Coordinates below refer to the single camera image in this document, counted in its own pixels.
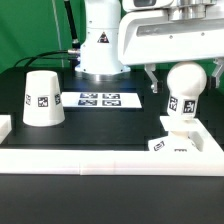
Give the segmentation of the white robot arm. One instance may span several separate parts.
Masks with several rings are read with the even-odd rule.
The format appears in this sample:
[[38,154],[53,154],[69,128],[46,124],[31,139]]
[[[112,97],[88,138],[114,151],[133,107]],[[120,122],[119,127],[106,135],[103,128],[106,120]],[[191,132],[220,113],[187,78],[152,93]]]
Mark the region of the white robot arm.
[[212,59],[210,85],[224,74],[224,0],[84,0],[86,40],[80,49],[81,77],[110,80],[142,65],[153,74],[160,63]]

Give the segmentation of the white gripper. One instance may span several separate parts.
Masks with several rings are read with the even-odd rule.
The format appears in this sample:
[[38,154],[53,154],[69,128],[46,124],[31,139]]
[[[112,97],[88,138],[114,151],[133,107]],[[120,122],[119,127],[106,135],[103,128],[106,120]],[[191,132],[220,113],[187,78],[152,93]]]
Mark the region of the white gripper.
[[157,63],[214,59],[208,88],[218,88],[224,73],[224,0],[122,0],[126,15],[118,35],[118,58],[141,65],[151,90],[161,93]]

